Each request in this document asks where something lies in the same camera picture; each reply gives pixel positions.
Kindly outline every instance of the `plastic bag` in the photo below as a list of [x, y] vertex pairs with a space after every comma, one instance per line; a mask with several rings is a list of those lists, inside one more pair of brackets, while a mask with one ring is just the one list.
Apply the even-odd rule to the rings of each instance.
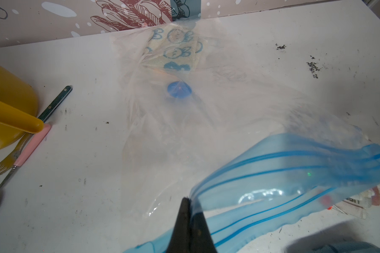
[[218, 252], [234, 253], [380, 183], [380, 146], [251, 70], [218, 20], [142, 29], [113, 43], [132, 67], [123, 71], [130, 134], [121, 244], [139, 246], [127, 252], [163, 253], [189, 194], [193, 214], [210, 210]]

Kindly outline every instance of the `yellow plastic handle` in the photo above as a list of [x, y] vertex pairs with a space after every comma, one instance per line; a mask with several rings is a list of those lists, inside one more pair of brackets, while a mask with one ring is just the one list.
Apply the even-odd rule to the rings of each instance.
[[0, 101], [0, 124], [8, 125], [31, 134], [39, 133], [44, 122]]

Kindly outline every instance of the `wallpaper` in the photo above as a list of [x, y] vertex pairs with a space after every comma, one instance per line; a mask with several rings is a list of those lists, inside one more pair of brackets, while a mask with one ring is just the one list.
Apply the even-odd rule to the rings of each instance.
[[0, 0], [0, 47], [309, 2], [316, 0]]

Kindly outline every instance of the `spoon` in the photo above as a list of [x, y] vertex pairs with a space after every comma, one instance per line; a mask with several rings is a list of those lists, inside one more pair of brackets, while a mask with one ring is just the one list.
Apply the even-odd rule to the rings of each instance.
[[44, 129], [40, 131], [37, 134], [34, 134], [30, 142], [25, 146], [23, 151], [21, 152], [20, 156], [15, 160], [13, 167], [11, 168], [10, 172], [7, 174], [7, 176], [4, 178], [2, 183], [0, 184], [0, 189], [7, 183], [7, 181], [11, 178], [11, 176], [14, 174], [14, 172], [20, 168], [24, 162], [30, 157], [32, 152], [35, 150], [35, 148], [41, 143], [42, 139], [46, 136], [46, 134], [51, 129], [51, 125], [45, 124]]

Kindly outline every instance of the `white table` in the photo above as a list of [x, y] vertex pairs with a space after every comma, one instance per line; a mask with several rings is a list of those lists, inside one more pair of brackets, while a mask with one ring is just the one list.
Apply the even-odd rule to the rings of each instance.
[[[220, 20], [257, 71], [308, 94], [380, 144], [380, 20], [361, 0]], [[127, 130], [118, 81], [123, 66], [109, 36], [0, 48], [0, 65], [33, 86], [41, 111], [64, 86], [74, 88], [50, 118], [46, 141], [5, 188], [0, 252], [121, 252], [134, 246], [119, 243], [119, 164]], [[286, 48], [276, 50], [276, 44]], [[310, 55], [320, 62], [318, 79], [308, 70]], [[13, 148], [0, 150], [0, 160]], [[366, 220], [328, 210], [311, 214], [241, 252], [297, 252], [349, 238], [380, 246], [380, 206], [368, 214]]]

